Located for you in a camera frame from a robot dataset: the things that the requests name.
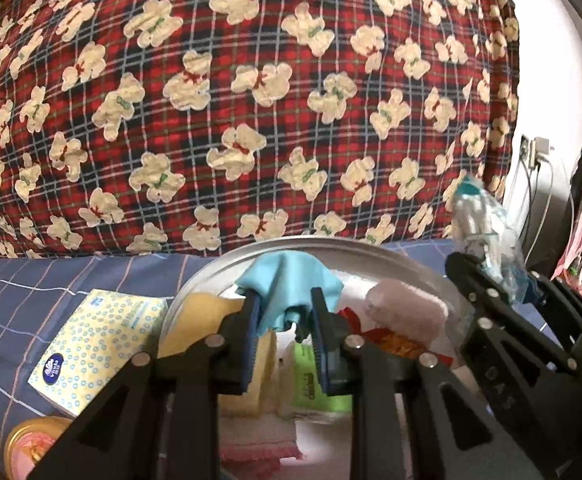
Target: yellow tissue box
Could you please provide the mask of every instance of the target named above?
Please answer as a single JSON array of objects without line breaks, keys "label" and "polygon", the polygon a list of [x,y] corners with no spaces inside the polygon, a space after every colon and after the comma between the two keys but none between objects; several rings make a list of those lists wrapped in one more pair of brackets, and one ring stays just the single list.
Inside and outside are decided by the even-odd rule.
[{"label": "yellow tissue box", "polygon": [[133,354],[157,339],[166,311],[160,298],[94,288],[49,344],[29,384],[78,416]]}]

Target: blue cloth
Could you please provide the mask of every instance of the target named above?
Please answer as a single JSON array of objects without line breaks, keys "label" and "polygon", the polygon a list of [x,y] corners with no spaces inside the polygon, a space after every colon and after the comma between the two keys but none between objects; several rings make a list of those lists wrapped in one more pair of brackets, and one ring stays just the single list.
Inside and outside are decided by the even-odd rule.
[{"label": "blue cloth", "polygon": [[309,335],[311,289],[319,286],[329,312],[335,311],[343,283],[318,258],[301,251],[277,251],[258,256],[235,282],[238,294],[253,289],[261,297],[258,336],[267,330],[284,332],[296,324],[295,339]]}]

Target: wall socket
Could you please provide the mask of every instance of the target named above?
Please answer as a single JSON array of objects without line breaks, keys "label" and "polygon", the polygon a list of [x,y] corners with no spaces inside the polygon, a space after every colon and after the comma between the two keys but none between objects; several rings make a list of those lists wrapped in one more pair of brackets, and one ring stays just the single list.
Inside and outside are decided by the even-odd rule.
[{"label": "wall socket", "polygon": [[526,136],[522,136],[520,141],[520,159],[530,171],[535,168],[535,141]]}]

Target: pink fluffy item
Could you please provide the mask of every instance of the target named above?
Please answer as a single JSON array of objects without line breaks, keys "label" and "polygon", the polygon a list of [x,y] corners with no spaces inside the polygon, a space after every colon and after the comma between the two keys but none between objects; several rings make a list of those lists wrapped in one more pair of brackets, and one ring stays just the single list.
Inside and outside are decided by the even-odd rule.
[{"label": "pink fluffy item", "polygon": [[425,346],[442,334],[449,314],[437,296],[391,278],[371,288],[365,304],[374,322]]}]

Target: round metal tray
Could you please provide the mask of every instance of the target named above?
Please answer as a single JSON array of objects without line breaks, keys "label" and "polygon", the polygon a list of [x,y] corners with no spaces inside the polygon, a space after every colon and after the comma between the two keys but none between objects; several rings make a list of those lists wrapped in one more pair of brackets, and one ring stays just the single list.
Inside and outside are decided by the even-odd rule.
[{"label": "round metal tray", "polygon": [[382,278],[397,278],[446,301],[449,313],[464,313],[470,306],[449,280],[408,256],[350,238],[289,236],[256,242],[230,251],[200,269],[180,289],[167,311],[160,341],[171,330],[190,292],[233,296],[235,280],[261,254],[272,251],[305,251],[318,258],[345,284],[341,303],[354,306]]}]

